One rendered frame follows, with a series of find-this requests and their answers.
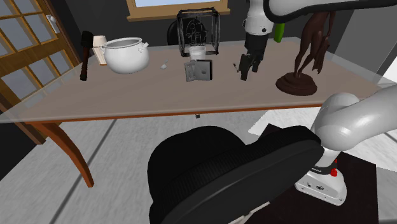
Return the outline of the green bottle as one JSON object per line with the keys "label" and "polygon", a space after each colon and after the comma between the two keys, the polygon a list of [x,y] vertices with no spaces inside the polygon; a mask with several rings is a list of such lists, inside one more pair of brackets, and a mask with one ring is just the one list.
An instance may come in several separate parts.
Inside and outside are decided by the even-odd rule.
{"label": "green bottle", "polygon": [[284,36],[285,24],[276,24],[274,29],[274,41],[280,43]]}

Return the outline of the brown figure statue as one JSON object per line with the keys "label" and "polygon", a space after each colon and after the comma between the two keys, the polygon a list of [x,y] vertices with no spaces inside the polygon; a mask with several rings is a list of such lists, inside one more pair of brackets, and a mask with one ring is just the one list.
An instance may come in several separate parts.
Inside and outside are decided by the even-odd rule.
{"label": "brown figure statue", "polygon": [[314,61],[312,70],[319,74],[323,68],[325,53],[330,43],[329,37],[333,27],[336,11],[313,13],[303,28],[300,49],[295,59],[294,71],[280,77],[275,85],[287,94],[297,96],[313,95],[317,85],[313,78],[303,73],[306,66]]}

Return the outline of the white cup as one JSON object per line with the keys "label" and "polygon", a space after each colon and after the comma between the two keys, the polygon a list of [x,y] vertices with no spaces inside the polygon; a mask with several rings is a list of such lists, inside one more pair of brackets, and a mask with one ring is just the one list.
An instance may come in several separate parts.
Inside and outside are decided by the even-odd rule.
{"label": "white cup", "polygon": [[205,46],[191,46],[188,49],[190,58],[192,60],[205,60],[206,47]]}

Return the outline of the black office chair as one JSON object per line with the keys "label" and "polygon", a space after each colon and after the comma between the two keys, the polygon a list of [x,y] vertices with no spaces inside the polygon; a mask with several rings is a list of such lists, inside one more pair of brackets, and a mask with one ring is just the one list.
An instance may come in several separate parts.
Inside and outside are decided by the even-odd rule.
{"label": "black office chair", "polygon": [[148,162],[150,224],[228,224],[292,187],[323,153],[304,126],[271,126],[251,144],[217,126],[175,134]]}

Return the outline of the wooden table with glass top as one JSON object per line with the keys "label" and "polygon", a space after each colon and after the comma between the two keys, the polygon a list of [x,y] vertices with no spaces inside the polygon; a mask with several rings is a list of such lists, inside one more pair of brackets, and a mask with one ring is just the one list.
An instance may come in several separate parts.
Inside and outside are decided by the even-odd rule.
{"label": "wooden table with glass top", "polygon": [[[299,49],[298,38],[270,41],[257,73],[240,79],[233,63],[244,49],[241,41],[220,44],[212,60],[211,81],[185,78],[185,58],[176,46],[150,48],[150,63],[143,71],[117,74],[88,61],[88,78],[80,80],[80,67],[55,79],[47,94],[37,93],[0,115],[0,123],[66,123],[146,116],[234,113],[284,108],[318,107],[332,94],[347,92],[360,99],[377,89],[375,75],[356,64],[326,54],[323,70],[310,75],[317,92],[294,96],[281,92],[278,78],[291,72]],[[168,59],[167,68],[160,66]]]}

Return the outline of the beige cup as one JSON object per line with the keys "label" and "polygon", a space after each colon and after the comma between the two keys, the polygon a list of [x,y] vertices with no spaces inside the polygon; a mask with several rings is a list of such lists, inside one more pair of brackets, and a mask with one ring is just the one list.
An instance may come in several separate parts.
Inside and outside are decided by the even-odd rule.
{"label": "beige cup", "polygon": [[97,58],[98,63],[102,66],[106,65],[106,61],[105,61],[104,52],[102,51],[101,46],[106,42],[107,42],[107,40],[106,40],[105,36],[94,36],[93,51]]}

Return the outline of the dark robot stand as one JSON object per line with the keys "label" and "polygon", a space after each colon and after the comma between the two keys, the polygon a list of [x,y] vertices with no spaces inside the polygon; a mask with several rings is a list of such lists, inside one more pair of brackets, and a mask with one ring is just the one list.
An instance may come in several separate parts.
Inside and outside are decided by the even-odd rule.
{"label": "dark robot stand", "polygon": [[344,177],[347,197],[335,206],[294,186],[245,224],[379,224],[377,175],[373,163],[347,153],[337,157],[338,175]]}

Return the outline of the wooden door with glass panes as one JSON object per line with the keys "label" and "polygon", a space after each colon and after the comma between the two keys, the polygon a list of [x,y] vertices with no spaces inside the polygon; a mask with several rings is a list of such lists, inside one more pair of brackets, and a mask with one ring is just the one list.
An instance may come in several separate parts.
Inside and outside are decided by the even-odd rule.
{"label": "wooden door with glass panes", "polygon": [[0,112],[80,63],[50,0],[0,0]]}

